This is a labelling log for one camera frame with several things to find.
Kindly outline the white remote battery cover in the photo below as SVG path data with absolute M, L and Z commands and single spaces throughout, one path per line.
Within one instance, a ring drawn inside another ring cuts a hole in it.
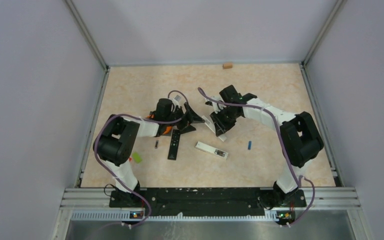
M 216 134 L 216 126 L 214 122 L 207 118 L 205 115 L 202 115 L 201 118 L 204 120 L 205 125 L 214 133 Z M 227 140 L 227 137 L 225 134 L 221 134 L 220 136 L 217 137 L 220 139 L 222 142 L 225 142 Z

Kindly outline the black remote control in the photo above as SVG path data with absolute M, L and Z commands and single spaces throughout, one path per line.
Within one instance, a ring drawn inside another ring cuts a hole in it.
M 173 129 L 171 133 L 171 140 L 168 150 L 168 160 L 175 161 L 177 159 L 179 143 L 180 143 L 181 132 L 178 129 Z

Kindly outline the white remote control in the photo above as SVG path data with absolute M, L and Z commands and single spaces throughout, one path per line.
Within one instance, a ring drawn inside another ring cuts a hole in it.
M 218 156 L 220 158 L 223 158 L 223 159 L 227 159 L 228 156 L 229 156 L 229 153 L 226 152 L 226 151 L 223 151 L 223 150 L 220 150 L 216 147 L 213 147 L 211 145 L 208 145 L 206 143 L 203 143 L 201 141 L 198 141 L 196 144 L 195 144 L 195 148 L 200 150 L 200 151 L 203 151 L 205 153 L 208 153 L 208 154 L 211 154 L 211 155 L 214 155 L 214 156 Z

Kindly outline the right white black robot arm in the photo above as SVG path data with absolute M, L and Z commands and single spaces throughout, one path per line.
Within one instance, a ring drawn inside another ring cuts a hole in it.
M 281 110 L 252 93 L 241 95 L 233 85 L 221 90 L 219 97 L 206 100 L 214 109 L 210 118 L 217 137 L 231 130 L 239 117 L 255 120 L 276 132 L 286 167 L 274 182 L 272 199 L 279 206 L 287 206 L 308 166 L 324 148 L 312 115 Z

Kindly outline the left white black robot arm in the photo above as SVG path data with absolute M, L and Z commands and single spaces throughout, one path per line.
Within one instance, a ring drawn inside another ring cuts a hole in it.
M 173 98 L 161 98 L 156 109 L 145 117 L 112 114 L 93 143 L 93 151 L 101 164 L 115 179 L 114 199 L 134 207 L 140 200 L 140 183 L 135 177 L 130 157 L 138 137 L 160 137 L 172 130 L 180 134 L 193 132 L 193 124 L 204 123 L 188 102 L 180 105 Z

